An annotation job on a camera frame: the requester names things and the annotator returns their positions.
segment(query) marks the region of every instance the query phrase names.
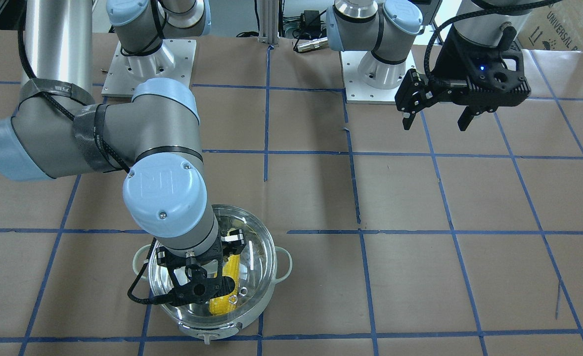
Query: glass lid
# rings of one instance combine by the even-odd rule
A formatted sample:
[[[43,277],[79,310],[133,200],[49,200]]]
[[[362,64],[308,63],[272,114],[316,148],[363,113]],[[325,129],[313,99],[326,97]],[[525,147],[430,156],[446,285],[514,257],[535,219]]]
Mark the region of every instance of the glass lid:
[[[219,233],[227,236],[229,232],[241,228],[247,245],[240,256],[230,257],[224,265],[223,275],[229,275],[237,282],[234,291],[225,297],[211,299],[206,304],[189,304],[162,307],[174,320],[188,327],[214,328],[233,322],[248,313],[266,294],[273,279],[275,250],[271,234],[263,223],[250,212],[231,205],[213,205],[219,221]],[[208,277],[214,277],[216,262],[203,266]],[[175,270],[180,283],[187,282],[184,268]],[[173,284],[168,270],[158,266],[155,252],[149,260],[149,282],[154,295],[168,293]]]

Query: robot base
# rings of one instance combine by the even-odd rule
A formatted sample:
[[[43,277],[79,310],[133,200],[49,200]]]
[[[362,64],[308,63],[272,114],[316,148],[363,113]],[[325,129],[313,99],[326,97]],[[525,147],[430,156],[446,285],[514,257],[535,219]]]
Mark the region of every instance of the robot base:
[[[171,50],[175,57],[175,69],[166,74],[158,73],[154,77],[175,79],[189,87],[197,41],[193,39],[167,39],[164,40],[164,45]],[[133,97],[135,87],[144,83],[147,79],[151,79],[151,77],[142,78],[131,75],[128,67],[126,57],[120,54],[120,43],[118,42],[102,88],[103,96]]]
[[[346,88],[346,101],[351,104],[394,105],[395,94],[399,90],[398,85],[396,88],[388,90],[373,88],[364,83],[361,75],[357,72],[357,67],[366,52],[366,50],[347,50],[340,52],[342,58],[342,74]],[[412,52],[408,54],[405,69],[408,70],[410,68],[415,68]]]

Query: yellow corn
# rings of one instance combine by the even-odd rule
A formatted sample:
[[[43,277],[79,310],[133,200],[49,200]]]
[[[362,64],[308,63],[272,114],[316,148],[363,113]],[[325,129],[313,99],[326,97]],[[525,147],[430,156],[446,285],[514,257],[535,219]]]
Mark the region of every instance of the yellow corn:
[[[210,300],[210,313],[212,315],[223,315],[226,313],[230,313],[236,308],[235,304],[230,303],[230,297],[236,300],[237,298],[237,291],[239,290],[239,266],[241,262],[241,256],[239,255],[231,255],[223,266],[223,275],[231,277],[234,279],[234,290],[232,293],[228,295],[224,295],[223,297],[212,298]]]

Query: pot handle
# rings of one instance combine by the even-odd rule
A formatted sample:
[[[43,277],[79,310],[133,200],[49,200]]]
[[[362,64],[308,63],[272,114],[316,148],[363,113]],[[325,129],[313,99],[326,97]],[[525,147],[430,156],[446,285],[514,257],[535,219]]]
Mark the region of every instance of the pot handle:
[[[289,251],[285,250],[282,247],[276,246],[276,252],[282,252],[285,255],[287,255],[287,258],[289,259],[289,269],[287,270],[287,273],[285,273],[285,275],[283,275],[283,277],[280,278],[274,278],[273,279],[273,284],[279,284],[280,282],[284,281],[285,279],[287,279],[287,277],[289,277],[289,275],[291,274],[291,270],[293,269],[293,259],[291,258],[291,253],[289,253]]]

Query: light blue joint cap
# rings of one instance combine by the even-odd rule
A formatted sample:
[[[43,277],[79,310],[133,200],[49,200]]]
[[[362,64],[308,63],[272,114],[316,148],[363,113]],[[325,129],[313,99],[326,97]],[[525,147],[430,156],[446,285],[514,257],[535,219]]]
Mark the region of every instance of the light blue joint cap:
[[[418,35],[423,23],[421,10],[408,0],[386,0],[384,14],[396,27],[411,35]]]
[[[330,49],[341,52],[344,50],[344,45],[342,44],[342,38],[337,27],[336,14],[333,11],[332,6],[327,9],[327,38],[329,38]]]
[[[151,78],[146,82],[139,84],[135,88],[135,95],[131,101],[141,95],[158,95],[172,99],[183,106],[197,117],[197,121],[201,124],[199,113],[197,112],[197,103],[194,101],[194,95],[187,86],[171,78]]]
[[[201,32],[202,36],[210,34],[210,28],[212,27],[212,16],[210,15],[210,3],[208,0],[204,0],[203,4],[206,7],[206,13],[204,20],[206,21],[205,25],[203,25],[203,32]]]
[[[124,178],[122,196],[133,220],[149,234],[171,238],[192,230],[208,204],[203,177],[174,153],[142,158]]]
[[[52,180],[34,163],[16,137],[11,117],[0,120],[0,173],[10,180]]]
[[[106,13],[113,26],[124,26],[140,16],[148,7],[149,0],[108,0]]]

